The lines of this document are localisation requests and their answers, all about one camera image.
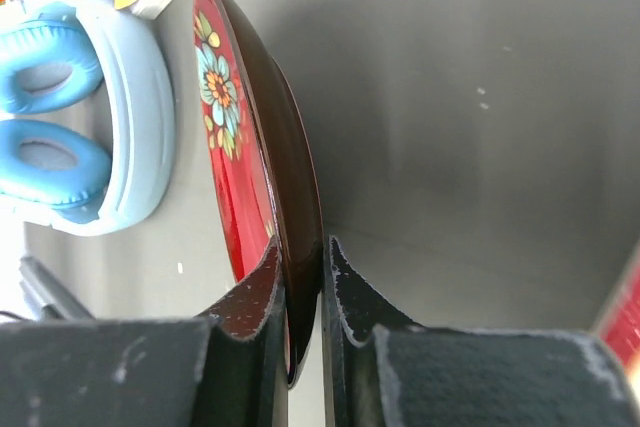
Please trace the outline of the red floral plate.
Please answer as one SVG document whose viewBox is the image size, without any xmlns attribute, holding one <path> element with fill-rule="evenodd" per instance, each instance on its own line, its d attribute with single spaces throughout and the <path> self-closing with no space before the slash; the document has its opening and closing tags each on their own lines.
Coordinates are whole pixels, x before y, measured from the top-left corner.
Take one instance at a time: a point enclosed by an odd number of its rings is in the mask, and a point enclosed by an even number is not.
<svg viewBox="0 0 640 427">
<path fill-rule="evenodd" d="M 286 295 L 286 368 L 306 360 L 320 291 L 323 225 L 291 87 L 234 0 L 193 0 L 197 83 L 231 268 L 242 281 L 269 246 Z"/>
</svg>

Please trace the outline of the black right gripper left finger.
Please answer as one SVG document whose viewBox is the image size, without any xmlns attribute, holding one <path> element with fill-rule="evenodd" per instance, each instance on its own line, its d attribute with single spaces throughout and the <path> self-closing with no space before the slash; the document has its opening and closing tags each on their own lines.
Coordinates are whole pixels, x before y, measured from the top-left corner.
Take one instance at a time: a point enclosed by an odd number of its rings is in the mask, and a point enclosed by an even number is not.
<svg viewBox="0 0 640 427">
<path fill-rule="evenodd" d="M 1 328 L 5 426 L 276 426 L 286 421 L 284 288 L 269 243 L 192 318 L 92 317 L 37 259 L 21 261 L 38 320 Z"/>
</svg>

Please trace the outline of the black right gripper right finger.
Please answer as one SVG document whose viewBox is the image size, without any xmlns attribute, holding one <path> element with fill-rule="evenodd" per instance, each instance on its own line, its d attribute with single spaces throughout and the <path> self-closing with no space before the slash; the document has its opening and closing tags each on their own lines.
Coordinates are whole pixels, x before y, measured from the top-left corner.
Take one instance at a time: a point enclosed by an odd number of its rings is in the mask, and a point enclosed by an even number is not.
<svg viewBox="0 0 640 427">
<path fill-rule="evenodd" d="M 609 348 L 579 331 L 424 326 L 325 242 L 330 426 L 635 426 L 639 404 Z"/>
</svg>

